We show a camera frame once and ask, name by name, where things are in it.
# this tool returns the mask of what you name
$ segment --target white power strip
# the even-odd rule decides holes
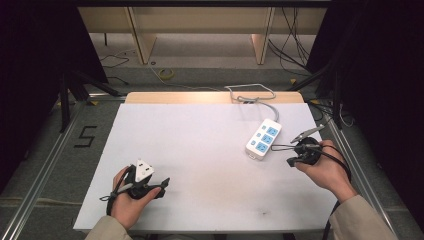
[[[281,131],[281,124],[265,119],[246,144],[246,152],[252,159],[262,160]]]

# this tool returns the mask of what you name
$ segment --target metal frame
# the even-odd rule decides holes
[[[350,170],[352,172],[353,179],[355,179],[355,183],[357,183],[357,188],[361,195],[368,201],[368,203],[377,211],[378,214],[386,222],[387,226],[390,230],[398,237],[397,232],[395,231],[390,217],[387,215],[386,211],[383,208],[380,200],[378,200],[377,194],[374,192],[368,178],[366,177],[362,167],[360,166],[358,159],[355,156],[352,148],[349,145],[349,141],[346,139],[342,130],[339,130],[336,123],[330,119],[328,115],[324,115],[325,120],[328,121],[328,125],[330,127],[331,133],[334,136],[336,144],[339,146],[340,151],[343,153],[345,160],[348,162],[350,166]]]

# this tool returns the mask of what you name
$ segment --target white table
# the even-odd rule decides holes
[[[315,127],[304,103],[273,104],[289,144]],[[323,229],[336,202],[327,190],[290,168],[293,151],[264,160],[244,151],[264,118],[260,104],[122,104],[74,229],[90,231],[105,215],[99,200],[112,178],[142,158],[155,168],[151,184],[170,177],[164,198],[152,201],[132,228],[150,233],[251,233]],[[312,135],[320,140],[318,133]]]

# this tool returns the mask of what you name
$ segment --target white plug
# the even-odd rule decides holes
[[[281,124],[265,119],[246,144],[246,152],[252,159],[262,160],[281,131]]]
[[[149,177],[155,172],[155,169],[152,166],[150,166],[148,163],[146,163],[145,161],[141,160],[141,158],[137,160],[136,169],[137,169],[135,172],[136,182],[142,181],[143,179]]]

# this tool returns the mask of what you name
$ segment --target beige sleeve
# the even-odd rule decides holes
[[[96,226],[85,238],[86,240],[132,240],[125,228],[113,217],[100,218]]]
[[[361,196],[342,203],[331,215],[336,240],[395,240],[395,235],[378,213]]]

